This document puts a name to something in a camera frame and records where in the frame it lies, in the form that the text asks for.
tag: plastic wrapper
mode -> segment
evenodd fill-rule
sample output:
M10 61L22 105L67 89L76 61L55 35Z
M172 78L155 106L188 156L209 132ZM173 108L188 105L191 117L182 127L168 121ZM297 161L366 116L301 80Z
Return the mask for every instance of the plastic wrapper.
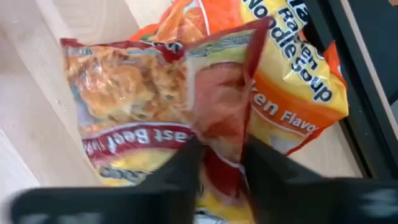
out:
M189 43L273 16L254 77L249 132L290 154L348 115L346 86L300 31L309 20L301 0L176 0L158 24L131 39Z
M197 221L252 223L239 161L268 24L252 22L187 47L62 39L83 146L101 180L140 184L196 134L209 147Z

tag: yellow ramen package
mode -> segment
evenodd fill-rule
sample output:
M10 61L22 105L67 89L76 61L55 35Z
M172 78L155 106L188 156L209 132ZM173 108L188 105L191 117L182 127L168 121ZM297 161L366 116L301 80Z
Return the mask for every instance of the yellow ramen package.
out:
M297 35L309 20L302 0L176 0L131 39L187 43L266 16L273 20L252 86L249 132L290 154L348 115L344 80Z
M253 223L239 164L269 20L183 47L62 39L87 156L110 186L138 185L193 135L207 144L197 219Z

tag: wooden surface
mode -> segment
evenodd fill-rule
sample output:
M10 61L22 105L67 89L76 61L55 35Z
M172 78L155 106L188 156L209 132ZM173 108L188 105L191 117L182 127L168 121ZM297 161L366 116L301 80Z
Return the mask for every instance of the wooden surface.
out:
M37 186L98 185L62 74L60 37L123 40L171 0L0 1L0 202ZM359 176L338 125L292 157L329 176Z

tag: black frame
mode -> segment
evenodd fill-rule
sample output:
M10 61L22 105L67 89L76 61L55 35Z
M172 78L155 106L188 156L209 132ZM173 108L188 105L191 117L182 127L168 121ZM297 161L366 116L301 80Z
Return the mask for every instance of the black frame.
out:
M340 124L364 177L398 178L398 141L341 2L303 1L317 31L319 47L328 47L336 40L349 102L349 116Z

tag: ramen noodle soup package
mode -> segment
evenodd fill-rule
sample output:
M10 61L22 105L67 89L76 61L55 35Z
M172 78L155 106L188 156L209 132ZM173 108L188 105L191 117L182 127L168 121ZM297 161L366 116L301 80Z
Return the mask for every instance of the ramen noodle soup package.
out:
M344 80L298 35L309 20L302 0L176 0L131 39L188 43L266 16L273 19L252 86L249 132L290 154L348 115Z
M209 147L198 220L252 223L239 161L268 24L252 22L187 47L62 39L78 127L101 180L140 184L196 134Z

